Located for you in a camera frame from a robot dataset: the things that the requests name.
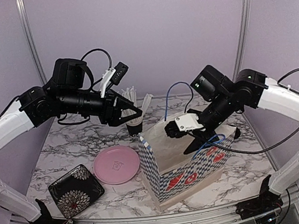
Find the stack of black lids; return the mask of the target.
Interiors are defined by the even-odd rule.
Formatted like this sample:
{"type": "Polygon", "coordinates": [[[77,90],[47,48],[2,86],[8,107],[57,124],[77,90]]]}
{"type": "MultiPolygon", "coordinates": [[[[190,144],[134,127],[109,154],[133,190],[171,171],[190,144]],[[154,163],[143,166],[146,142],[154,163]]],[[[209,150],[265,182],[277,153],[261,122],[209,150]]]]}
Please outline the stack of black lids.
{"type": "Polygon", "coordinates": [[[238,127],[236,127],[234,139],[237,140],[240,137],[240,135],[241,135],[241,131],[238,127]]]}

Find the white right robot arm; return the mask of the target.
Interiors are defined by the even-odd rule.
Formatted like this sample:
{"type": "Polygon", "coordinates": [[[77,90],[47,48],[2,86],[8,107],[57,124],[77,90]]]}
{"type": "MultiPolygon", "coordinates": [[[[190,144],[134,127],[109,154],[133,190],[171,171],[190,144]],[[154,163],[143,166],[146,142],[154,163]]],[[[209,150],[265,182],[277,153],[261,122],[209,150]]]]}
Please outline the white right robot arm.
{"type": "Polygon", "coordinates": [[[214,69],[204,70],[192,83],[193,88],[208,102],[192,122],[192,135],[201,129],[213,132],[224,125],[236,111],[251,107],[255,117],[252,125],[264,138],[268,150],[282,161],[282,166],[267,179],[255,178],[253,162],[236,168],[238,184],[223,198],[237,202],[255,198],[255,207],[267,211],[274,204],[275,196],[299,180],[299,91],[280,85],[280,81],[299,72],[297,62],[273,62],[247,67],[232,82],[214,69]]]}

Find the blue checkered paper bag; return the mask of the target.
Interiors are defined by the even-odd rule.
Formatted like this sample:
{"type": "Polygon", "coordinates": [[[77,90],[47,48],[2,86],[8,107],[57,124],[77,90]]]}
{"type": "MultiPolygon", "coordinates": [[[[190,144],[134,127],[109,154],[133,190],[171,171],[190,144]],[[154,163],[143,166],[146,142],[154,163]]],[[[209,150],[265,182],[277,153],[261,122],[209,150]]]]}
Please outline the blue checkered paper bag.
{"type": "Polygon", "coordinates": [[[219,140],[209,141],[194,153],[184,155],[183,151],[194,138],[187,135],[172,139],[164,130],[183,111],[180,109],[174,115],[165,111],[163,118],[138,137],[143,184],[159,211],[164,211],[218,180],[231,156],[236,127],[229,125],[217,128],[214,135],[219,140]]]}

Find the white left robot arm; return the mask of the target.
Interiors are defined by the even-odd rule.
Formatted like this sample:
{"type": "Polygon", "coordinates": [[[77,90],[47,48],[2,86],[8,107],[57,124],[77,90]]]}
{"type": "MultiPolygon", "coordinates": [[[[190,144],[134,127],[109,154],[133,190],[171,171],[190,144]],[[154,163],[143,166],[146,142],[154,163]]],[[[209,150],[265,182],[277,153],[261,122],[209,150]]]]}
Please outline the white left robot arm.
{"type": "Polygon", "coordinates": [[[49,185],[77,165],[91,171],[102,150],[118,145],[137,148],[137,139],[125,126],[104,126],[97,118],[79,126],[47,121],[0,150],[0,178],[29,198],[42,200],[52,216],[60,218],[49,185]]]}

